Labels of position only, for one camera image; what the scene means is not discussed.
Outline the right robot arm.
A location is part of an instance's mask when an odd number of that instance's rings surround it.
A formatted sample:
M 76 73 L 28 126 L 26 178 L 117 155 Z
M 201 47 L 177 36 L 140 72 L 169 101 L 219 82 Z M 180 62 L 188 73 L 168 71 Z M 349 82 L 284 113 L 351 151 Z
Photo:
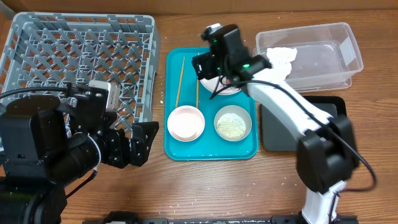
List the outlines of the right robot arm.
M 357 150 L 351 121 L 317 108 L 286 83 L 294 49 L 252 56 L 236 24 L 210 25 L 201 39 L 210 51 L 192 59 L 197 78 L 225 77 L 228 87 L 242 89 L 268 109 L 295 141 L 297 173 L 307 188 L 298 223 L 343 223 L 336 208 L 340 195 L 350 191 L 346 185 L 353 171 L 364 164 L 370 172 L 373 183 L 365 192 L 377 185 L 373 168 Z

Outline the grey bowl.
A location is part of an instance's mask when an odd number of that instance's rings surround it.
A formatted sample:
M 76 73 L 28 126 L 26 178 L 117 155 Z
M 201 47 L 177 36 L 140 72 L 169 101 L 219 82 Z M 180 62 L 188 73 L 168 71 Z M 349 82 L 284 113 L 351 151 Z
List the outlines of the grey bowl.
M 221 138 L 227 141 L 240 141 L 251 132 L 252 119 L 244 108 L 228 105 L 217 112 L 214 126 Z

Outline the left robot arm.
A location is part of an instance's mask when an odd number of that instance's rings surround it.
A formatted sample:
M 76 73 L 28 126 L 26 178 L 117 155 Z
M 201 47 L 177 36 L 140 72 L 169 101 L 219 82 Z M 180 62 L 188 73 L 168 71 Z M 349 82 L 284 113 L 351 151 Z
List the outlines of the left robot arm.
M 89 182 L 100 164 L 122 169 L 147 162 L 156 121 L 134 123 L 131 137 L 114 129 L 119 90 L 100 82 L 69 83 L 62 103 L 49 86 L 24 88 L 1 113 L 2 223 L 60 223 L 70 196 L 66 186 Z

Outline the white tissue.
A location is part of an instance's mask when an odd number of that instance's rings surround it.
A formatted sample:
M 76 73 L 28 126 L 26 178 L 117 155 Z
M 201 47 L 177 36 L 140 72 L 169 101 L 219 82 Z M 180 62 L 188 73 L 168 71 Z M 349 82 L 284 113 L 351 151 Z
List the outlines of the white tissue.
M 266 56 L 272 64 L 269 75 L 272 80 L 285 80 L 292 71 L 292 62 L 296 59 L 297 49 L 288 47 L 268 48 Z

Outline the pile of rice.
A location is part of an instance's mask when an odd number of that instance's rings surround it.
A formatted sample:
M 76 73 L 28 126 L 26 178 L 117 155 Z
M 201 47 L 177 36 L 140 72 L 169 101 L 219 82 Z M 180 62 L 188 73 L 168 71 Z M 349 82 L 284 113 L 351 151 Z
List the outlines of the pile of rice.
M 242 139 L 246 132 L 246 124 L 242 117 L 235 113 L 222 115 L 216 123 L 218 134 L 229 141 Z

